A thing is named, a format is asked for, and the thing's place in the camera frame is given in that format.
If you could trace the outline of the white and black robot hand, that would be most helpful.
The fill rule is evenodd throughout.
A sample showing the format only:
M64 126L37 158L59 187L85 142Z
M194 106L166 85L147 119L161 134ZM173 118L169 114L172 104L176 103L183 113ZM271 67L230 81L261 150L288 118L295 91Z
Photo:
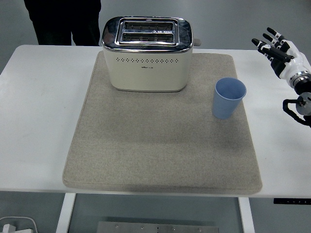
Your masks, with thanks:
M311 69L307 67L307 59L284 35L272 28L267 28L268 33L263 37L267 42L253 38L251 41L263 54L278 78L284 79L293 86L294 79L301 75L311 75Z

